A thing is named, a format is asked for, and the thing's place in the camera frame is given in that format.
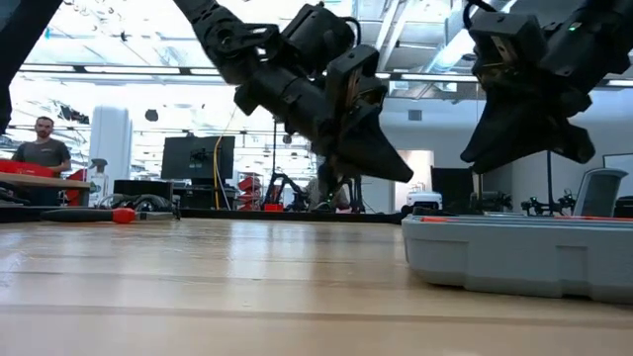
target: white column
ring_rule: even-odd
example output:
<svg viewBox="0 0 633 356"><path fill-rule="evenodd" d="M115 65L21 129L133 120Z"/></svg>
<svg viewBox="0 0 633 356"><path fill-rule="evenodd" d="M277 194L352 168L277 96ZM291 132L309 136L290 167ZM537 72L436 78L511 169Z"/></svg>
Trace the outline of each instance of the white column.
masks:
<svg viewBox="0 0 633 356"><path fill-rule="evenodd" d="M95 107L91 119L90 159L103 158L108 161L108 194L112 194L115 180L130 179L132 120L127 108L111 105Z"/></svg>

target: chair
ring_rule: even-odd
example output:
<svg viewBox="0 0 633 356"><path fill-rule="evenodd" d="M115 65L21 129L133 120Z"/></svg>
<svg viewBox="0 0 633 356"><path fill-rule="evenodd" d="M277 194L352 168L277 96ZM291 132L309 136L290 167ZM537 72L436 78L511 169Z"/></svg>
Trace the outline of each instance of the chair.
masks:
<svg viewBox="0 0 633 356"><path fill-rule="evenodd" d="M620 182L627 175L627 172L613 168L587 171L581 182L573 216L612 218Z"/></svg>

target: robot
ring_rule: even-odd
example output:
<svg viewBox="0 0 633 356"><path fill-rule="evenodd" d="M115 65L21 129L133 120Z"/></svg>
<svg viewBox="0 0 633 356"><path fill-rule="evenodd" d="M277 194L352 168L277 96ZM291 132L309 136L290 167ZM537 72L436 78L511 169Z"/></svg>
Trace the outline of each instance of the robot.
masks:
<svg viewBox="0 0 633 356"><path fill-rule="evenodd" d="M0 28L0 46L10 48L0 69L0 134L11 117L9 84L61 1L19 0ZM174 2L225 82L236 86L240 110L265 108L287 134L303 135L326 157L319 179L328 191L342 176L410 180L378 121L388 93L375 76L379 52L360 44L348 25L358 25L355 19L305 5L280 32L245 24L217 1ZM473 6L485 12L470 19ZM564 23L544 28L535 16L468 0L464 26L476 44L473 73L487 103L461 159L479 174L543 150L588 162L595 154L588 133L569 118L591 105L588 93L605 75L630 66L633 0L587 0Z"/></svg>

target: spray bottle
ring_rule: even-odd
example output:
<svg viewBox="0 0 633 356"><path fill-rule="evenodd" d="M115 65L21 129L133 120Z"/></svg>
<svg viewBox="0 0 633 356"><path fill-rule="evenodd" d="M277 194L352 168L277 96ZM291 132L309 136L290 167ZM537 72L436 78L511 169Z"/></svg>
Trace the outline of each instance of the spray bottle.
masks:
<svg viewBox="0 0 633 356"><path fill-rule="evenodd" d="M108 176L105 173L108 161L103 158L94 158L88 169L96 168L90 175L90 199L89 206L95 207L97 203L108 194Z"/></svg>

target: wooden board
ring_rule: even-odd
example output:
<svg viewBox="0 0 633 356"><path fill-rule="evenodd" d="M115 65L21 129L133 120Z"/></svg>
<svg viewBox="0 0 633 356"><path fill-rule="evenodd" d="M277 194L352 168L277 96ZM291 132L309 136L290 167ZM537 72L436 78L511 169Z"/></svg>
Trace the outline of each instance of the wooden board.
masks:
<svg viewBox="0 0 633 356"><path fill-rule="evenodd" d="M90 183L60 178L37 177L27 174L0 172L0 181L29 187L53 187L60 189L90 189Z"/></svg>
<svg viewBox="0 0 633 356"><path fill-rule="evenodd" d="M431 287L400 228L0 225L13 355L629 355L633 311Z"/></svg>

